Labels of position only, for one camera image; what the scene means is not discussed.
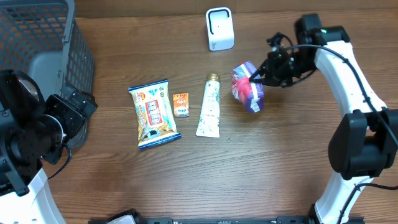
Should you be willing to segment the red purple pad package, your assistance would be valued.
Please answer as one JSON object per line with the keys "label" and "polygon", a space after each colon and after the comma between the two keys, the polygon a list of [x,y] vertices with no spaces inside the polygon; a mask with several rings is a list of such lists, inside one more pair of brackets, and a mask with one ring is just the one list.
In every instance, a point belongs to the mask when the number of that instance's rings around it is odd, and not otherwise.
{"label": "red purple pad package", "polygon": [[231,74],[232,94],[249,113],[264,109],[264,87],[260,83],[249,81],[255,71],[256,67],[247,60],[235,67]]}

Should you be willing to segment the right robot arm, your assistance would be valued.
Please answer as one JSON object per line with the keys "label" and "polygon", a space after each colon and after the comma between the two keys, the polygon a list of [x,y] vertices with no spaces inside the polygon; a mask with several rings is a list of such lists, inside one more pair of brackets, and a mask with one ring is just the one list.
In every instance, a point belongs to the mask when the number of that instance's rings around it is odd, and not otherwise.
{"label": "right robot arm", "polygon": [[353,46],[341,26],[324,27],[318,14],[294,24],[296,41],[282,45],[276,33],[267,42],[267,58],[249,77],[265,86],[291,87],[319,71],[326,78],[341,113],[328,144],[333,170],[322,196],[297,223],[361,223],[350,210],[366,187],[390,168],[397,152],[397,111],[389,109],[361,71]]}

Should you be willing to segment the gold blue wipes packet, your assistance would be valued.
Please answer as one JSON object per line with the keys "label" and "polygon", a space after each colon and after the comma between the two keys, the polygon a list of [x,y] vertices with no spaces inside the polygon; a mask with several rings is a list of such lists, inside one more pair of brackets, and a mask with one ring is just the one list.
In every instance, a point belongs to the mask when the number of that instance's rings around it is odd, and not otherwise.
{"label": "gold blue wipes packet", "polygon": [[159,80],[128,88],[138,122],[138,148],[144,150],[180,139],[170,100],[169,81]]}

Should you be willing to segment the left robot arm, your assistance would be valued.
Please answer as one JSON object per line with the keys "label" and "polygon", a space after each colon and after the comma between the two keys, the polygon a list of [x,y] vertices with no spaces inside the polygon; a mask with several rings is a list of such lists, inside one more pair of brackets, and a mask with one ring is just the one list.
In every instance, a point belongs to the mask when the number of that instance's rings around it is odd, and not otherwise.
{"label": "left robot arm", "polygon": [[43,161],[56,164],[98,105],[66,84],[45,99],[22,71],[1,71],[1,223],[64,223]]}

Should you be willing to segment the small orange packet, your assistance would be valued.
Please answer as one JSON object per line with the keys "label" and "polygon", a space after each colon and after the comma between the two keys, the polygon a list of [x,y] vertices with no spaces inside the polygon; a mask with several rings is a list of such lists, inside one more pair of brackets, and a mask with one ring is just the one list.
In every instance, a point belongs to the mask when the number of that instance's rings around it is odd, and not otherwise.
{"label": "small orange packet", "polygon": [[174,115],[178,118],[189,117],[189,94],[177,93],[173,95]]}

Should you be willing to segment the white tube with gold cap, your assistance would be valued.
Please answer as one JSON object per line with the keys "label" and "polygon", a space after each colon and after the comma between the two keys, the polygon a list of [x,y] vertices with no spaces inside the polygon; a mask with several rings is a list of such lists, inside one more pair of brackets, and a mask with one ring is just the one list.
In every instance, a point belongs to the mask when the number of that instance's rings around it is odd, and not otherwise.
{"label": "white tube with gold cap", "polygon": [[206,77],[201,113],[196,135],[219,138],[220,136],[220,76],[210,74]]}

